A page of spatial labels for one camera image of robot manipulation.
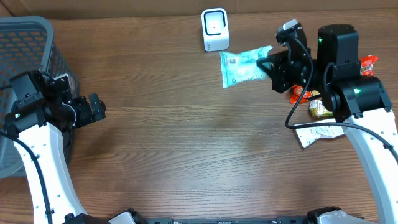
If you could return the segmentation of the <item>teal wet wipes pack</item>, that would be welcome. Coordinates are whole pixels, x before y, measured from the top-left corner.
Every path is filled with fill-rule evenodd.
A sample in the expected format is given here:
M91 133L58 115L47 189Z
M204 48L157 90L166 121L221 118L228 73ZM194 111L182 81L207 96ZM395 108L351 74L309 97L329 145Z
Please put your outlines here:
M268 79L268 74L257 66L257 61L266 59L272 49L268 45L238 54L220 52L222 87L229 88L242 82Z

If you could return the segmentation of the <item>green juice carton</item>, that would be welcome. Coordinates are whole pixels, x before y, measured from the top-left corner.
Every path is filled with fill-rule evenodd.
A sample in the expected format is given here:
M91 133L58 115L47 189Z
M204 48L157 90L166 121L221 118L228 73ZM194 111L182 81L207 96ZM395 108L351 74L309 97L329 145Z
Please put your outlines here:
M333 117L333 113L324 107L321 100L311 101L308 109L312 117Z

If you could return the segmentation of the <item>white cosmetic tube gold cap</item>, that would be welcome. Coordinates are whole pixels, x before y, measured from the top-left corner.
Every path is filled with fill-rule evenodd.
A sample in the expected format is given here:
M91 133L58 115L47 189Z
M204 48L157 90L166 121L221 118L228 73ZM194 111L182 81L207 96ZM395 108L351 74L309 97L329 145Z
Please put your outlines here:
M316 126L295 129L298 141L306 149L319 139L333 139L344 135L341 126Z

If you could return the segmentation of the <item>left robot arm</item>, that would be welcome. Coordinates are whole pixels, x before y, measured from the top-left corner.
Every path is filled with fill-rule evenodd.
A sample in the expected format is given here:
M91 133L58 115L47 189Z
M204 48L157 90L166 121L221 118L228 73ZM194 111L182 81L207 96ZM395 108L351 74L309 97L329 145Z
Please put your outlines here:
M12 141L25 169L34 223L139 223L133 209L110 219L91 216L72 184L64 148L71 132L105 118L105 104L93 93L73 96L70 76L23 72L9 80L10 110L1 135Z

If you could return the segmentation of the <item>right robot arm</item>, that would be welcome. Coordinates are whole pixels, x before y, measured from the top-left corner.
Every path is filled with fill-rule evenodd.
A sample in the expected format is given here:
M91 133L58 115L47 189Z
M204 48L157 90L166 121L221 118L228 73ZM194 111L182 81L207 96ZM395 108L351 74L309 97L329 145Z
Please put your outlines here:
M294 85L319 92L334 125L353 145L374 195L379 222L397 222L397 126L392 101L382 81L361 74L359 35L352 25L318 30L312 58L302 25L291 20L278 28L285 50L259 59L257 66L283 93Z

